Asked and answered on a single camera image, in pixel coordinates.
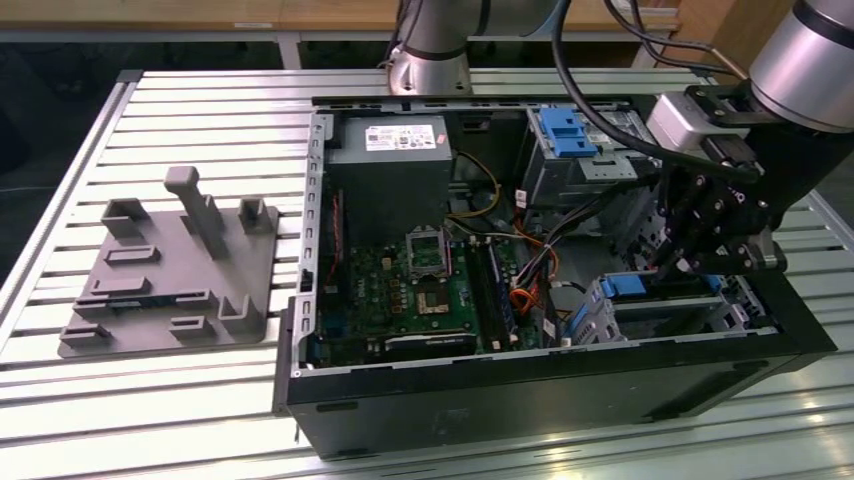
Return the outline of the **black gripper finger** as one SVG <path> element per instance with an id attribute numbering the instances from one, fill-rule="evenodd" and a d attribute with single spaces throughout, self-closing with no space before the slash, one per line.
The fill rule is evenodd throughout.
<path id="1" fill-rule="evenodd" d="M 739 275 L 761 267 L 761 250 L 746 236 L 709 238 L 677 260 L 677 269 L 697 275 Z"/>
<path id="2" fill-rule="evenodd" d="M 665 235 L 653 257 L 658 275 L 673 275 L 679 256 L 701 242 L 717 237 L 734 205 L 727 182 L 687 169 L 666 169 L 659 187 L 658 213 Z"/>

